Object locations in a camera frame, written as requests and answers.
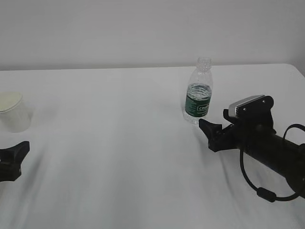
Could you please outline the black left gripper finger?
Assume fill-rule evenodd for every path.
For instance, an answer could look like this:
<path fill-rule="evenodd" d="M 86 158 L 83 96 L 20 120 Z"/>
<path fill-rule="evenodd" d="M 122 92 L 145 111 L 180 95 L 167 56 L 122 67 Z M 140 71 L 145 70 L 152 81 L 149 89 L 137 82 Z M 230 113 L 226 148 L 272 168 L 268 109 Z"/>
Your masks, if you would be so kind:
<path fill-rule="evenodd" d="M 15 181 L 21 176 L 21 164 L 30 151 L 30 142 L 23 141 L 0 150 L 0 181 Z"/>

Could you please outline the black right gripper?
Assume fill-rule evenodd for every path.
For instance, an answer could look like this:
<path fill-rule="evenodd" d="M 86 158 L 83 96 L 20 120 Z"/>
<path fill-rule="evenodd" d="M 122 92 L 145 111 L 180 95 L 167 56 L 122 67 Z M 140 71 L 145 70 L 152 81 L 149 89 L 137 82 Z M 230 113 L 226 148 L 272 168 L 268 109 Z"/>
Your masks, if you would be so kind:
<path fill-rule="evenodd" d="M 247 141 L 256 135 L 275 133 L 271 111 L 246 119 L 229 117 L 227 109 L 223 115 L 231 123 L 226 128 L 222 128 L 221 124 L 199 120 L 199 128 L 207 137 L 208 147 L 213 152 L 240 149 L 246 147 Z"/>

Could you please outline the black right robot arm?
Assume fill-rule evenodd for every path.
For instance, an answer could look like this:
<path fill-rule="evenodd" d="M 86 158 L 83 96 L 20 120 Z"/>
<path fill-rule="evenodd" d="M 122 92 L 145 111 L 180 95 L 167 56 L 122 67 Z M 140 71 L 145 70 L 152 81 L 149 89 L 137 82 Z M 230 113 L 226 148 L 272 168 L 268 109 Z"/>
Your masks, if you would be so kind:
<path fill-rule="evenodd" d="M 213 152 L 239 149 L 240 169 L 247 184 L 257 196 L 269 202 L 286 202 L 305 196 L 305 145 L 297 145 L 278 136 L 273 128 L 271 112 L 233 118 L 228 110 L 223 112 L 230 125 L 223 128 L 221 124 L 199 120 L 199 128 L 208 139 L 208 147 Z M 263 187 L 257 187 L 249 179 L 244 167 L 244 155 L 253 159 L 283 176 L 293 194 L 279 197 Z"/>

